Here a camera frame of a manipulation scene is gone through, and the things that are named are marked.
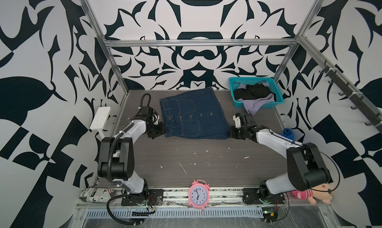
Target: denim skirt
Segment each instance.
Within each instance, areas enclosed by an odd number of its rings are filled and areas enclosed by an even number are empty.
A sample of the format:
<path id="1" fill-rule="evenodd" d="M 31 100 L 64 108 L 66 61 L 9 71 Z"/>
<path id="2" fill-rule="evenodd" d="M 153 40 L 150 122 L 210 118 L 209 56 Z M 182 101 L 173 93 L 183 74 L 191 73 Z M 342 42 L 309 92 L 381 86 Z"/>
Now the denim skirt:
<path id="1" fill-rule="evenodd" d="M 212 88 L 161 98 L 166 137 L 228 139 L 229 125 Z"/>

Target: pink plush toy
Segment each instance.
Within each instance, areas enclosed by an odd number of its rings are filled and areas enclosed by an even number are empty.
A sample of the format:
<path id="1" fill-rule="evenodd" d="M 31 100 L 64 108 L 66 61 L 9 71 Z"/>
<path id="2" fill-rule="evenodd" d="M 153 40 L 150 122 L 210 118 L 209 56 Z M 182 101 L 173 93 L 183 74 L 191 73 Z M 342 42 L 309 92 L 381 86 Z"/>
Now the pink plush toy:
<path id="1" fill-rule="evenodd" d="M 329 188 L 329 184 L 324 183 L 322 185 L 312 188 L 319 191 L 313 191 L 312 189 L 308 189 L 303 192 L 292 191 L 292 194 L 299 199 L 308 199 L 309 203 L 312 205 L 315 205 L 317 203 L 314 198 L 320 199 L 326 204 L 330 204 L 330 201 L 333 198 L 333 194 L 329 194 L 329 192 L 326 192 Z"/>

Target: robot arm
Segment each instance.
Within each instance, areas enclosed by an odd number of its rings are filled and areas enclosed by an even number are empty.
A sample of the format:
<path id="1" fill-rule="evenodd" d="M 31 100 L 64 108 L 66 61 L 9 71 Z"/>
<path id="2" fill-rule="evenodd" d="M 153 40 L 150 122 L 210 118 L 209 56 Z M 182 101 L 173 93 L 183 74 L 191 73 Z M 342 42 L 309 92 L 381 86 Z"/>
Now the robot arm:
<path id="1" fill-rule="evenodd" d="M 249 138 L 287 159 L 287 173 L 260 183 L 261 199 L 271 201 L 272 195 L 293 190 L 305 191 L 330 180 L 330 173 L 314 144 L 302 144 L 276 135 L 265 126 L 257 126 L 250 114 L 238 113 L 233 116 L 233 120 L 235 126 L 231 127 L 232 138 Z"/>
<path id="2" fill-rule="evenodd" d="M 159 115 L 149 107 L 149 103 L 142 107 L 141 101 L 141 107 L 130 124 L 114 137 L 105 137 L 102 140 L 97 170 L 99 177 L 107 178 L 112 184 L 123 187 L 128 194 L 137 194 L 145 199 L 148 186 L 134 170 L 133 144 L 144 133 L 152 139 L 165 133 L 165 125 L 158 123 Z"/>

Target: black and white patterned wall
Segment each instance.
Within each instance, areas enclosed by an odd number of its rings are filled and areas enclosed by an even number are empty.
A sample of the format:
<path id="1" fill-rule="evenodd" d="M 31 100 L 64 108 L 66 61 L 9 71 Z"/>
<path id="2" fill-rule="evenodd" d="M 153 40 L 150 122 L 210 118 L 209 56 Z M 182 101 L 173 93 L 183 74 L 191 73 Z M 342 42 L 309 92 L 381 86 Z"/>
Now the black and white patterned wall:
<path id="1" fill-rule="evenodd" d="M 110 40 L 294 38 L 314 0 L 89 0 Z M 287 46 L 114 48 L 129 89 L 226 89 L 274 75 Z"/>
<path id="2" fill-rule="evenodd" d="M 271 77 L 288 46 L 113 48 L 129 89 L 229 89 L 235 76 Z"/>
<path id="3" fill-rule="evenodd" d="M 65 227 L 124 95 L 78 0 L 0 0 L 2 227 Z"/>
<path id="4" fill-rule="evenodd" d="M 382 0 L 326 0 L 307 36 L 379 108 L 382 93 Z M 345 225 L 382 225 L 382 135 L 299 47 L 279 82 L 277 109 L 296 139 L 315 143 L 340 168 L 332 207 Z M 338 175 L 332 163 L 332 185 Z"/>

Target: jeans pocket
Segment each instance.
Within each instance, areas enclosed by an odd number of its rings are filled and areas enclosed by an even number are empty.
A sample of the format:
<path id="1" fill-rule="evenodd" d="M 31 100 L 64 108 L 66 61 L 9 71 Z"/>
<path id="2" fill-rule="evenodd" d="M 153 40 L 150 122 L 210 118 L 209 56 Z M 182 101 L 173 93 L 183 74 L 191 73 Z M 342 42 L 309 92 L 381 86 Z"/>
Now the jeans pocket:
<path id="1" fill-rule="evenodd" d="M 196 111 L 195 103 L 193 100 L 176 100 L 178 103 L 178 113 L 188 114 Z"/>
<path id="2" fill-rule="evenodd" d="M 200 123 L 198 120 L 181 120 L 180 121 L 182 136 L 197 137 L 200 135 Z"/>

